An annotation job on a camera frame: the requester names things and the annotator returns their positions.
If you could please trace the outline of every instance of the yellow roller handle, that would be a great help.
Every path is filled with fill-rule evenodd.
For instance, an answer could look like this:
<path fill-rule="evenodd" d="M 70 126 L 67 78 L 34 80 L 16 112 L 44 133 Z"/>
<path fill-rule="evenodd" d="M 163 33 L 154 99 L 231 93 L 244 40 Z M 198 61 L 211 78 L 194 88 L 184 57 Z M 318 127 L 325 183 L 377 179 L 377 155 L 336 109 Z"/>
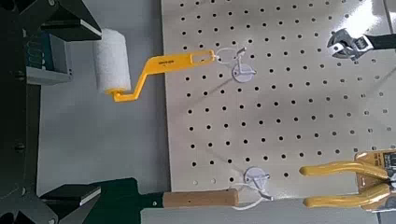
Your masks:
<path fill-rule="evenodd" d="M 316 166 L 303 166 L 300 169 L 302 175 L 332 175 L 342 172 L 355 172 L 384 180 L 389 178 L 386 170 L 361 161 L 334 161 Z"/>
<path fill-rule="evenodd" d="M 351 208 L 376 203 L 390 195 L 389 185 L 380 184 L 369 188 L 361 194 L 340 196 L 318 196 L 306 198 L 304 204 L 308 208 L 342 207 Z"/>
<path fill-rule="evenodd" d="M 121 89 L 111 89 L 106 92 L 113 95 L 115 102 L 135 101 L 139 97 L 148 75 L 193 68 L 214 61 L 215 53 L 212 49 L 153 57 L 146 62 L 143 72 L 134 87 L 134 93 L 125 94 L 124 90 Z"/>

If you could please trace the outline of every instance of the white pegboard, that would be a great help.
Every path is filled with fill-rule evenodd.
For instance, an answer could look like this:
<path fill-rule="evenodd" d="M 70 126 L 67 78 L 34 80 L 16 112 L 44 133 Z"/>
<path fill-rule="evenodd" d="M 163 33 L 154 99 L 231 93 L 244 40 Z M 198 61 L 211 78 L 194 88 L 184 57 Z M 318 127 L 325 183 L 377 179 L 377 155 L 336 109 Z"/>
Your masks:
<path fill-rule="evenodd" d="M 356 192 L 353 174 L 298 172 L 396 144 L 395 53 L 334 59 L 326 46 L 341 28 L 388 34 L 382 1 L 163 0 L 165 54 L 247 47 L 258 72 L 244 84 L 218 63 L 166 75 L 172 190 L 228 188 L 259 166 L 277 200 Z"/>

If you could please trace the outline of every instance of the paint roller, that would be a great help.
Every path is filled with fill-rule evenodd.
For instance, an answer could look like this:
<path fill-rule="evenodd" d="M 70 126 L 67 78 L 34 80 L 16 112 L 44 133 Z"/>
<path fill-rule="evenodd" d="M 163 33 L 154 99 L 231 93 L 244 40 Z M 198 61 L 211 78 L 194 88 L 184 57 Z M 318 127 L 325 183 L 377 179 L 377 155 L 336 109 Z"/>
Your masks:
<path fill-rule="evenodd" d="M 212 49 L 152 57 L 147 60 L 134 91 L 128 66 L 125 37 L 114 30 L 103 29 L 102 40 L 93 43 L 94 65 L 98 90 L 113 96 L 115 102 L 135 101 L 148 75 L 157 75 L 212 63 Z"/>

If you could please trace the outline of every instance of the yellow metal frame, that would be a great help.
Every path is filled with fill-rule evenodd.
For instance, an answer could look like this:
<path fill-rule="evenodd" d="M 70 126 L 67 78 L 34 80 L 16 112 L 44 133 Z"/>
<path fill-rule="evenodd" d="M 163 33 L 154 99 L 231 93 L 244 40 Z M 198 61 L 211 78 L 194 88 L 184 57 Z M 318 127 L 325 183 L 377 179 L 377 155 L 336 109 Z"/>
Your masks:
<path fill-rule="evenodd" d="M 107 90 L 106 93 L 113 95 L 115 102 L 135 101 L 137 98 L 139 98 L 140 92 L 143 89 L 148 75 L 157 75 L 166 72 L 193 68 L 196 66 L 212 63 L 214 61 L 215 53 L 212 49 L 153 57 L 146 62 L 142 74 L 140 75 L 137 84 L 134 87 L 133 93 L 125 93 L 124 89 L 110 89 Z"/>

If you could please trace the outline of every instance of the cable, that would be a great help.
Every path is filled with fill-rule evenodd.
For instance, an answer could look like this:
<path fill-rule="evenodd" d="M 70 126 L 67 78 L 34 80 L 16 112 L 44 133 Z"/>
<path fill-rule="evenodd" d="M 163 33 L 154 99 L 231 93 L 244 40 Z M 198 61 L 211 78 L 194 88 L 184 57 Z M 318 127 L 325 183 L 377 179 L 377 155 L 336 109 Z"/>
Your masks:
<path fill-rule="evenodd" d="M 230 188 L 236 187 L 236 186 L 242 186 L 242 188 L 243 188 L 243 187 L 248 187 L 248 188 L 250 188 L 250 189 L 255 189 L 255 190 L 257 190 L 257 191 L 259 192 L 259 194 L 260 194 L 260 190 L 259 190 L 258 188 L 254 188 L 254 187 L 250 186 L 249 184 L 245 184 L 245 183 L 236 183 L 236 184 L 231 185 Z M 257 205 L 258 205 L 259 203 L 261 203 L 262 201 L 264 201 L 264 198 L 260 195 L 260 199 L 258 199 L 256 202 L 251 203 L 251 204 L 249 204 L 249 205 L 247 205 L 247 206 L 244 206 L 244 207 L 235 207 L 235 206 L 233 206 L 233 209 L 235 209 L 235 210 L 237 210 L 237 211 L 245 211 L 245 210 L 248 210 L 248 209 L 250 209 L 250 208 L 253 208 L 253 207 L 257 206 Z"/>

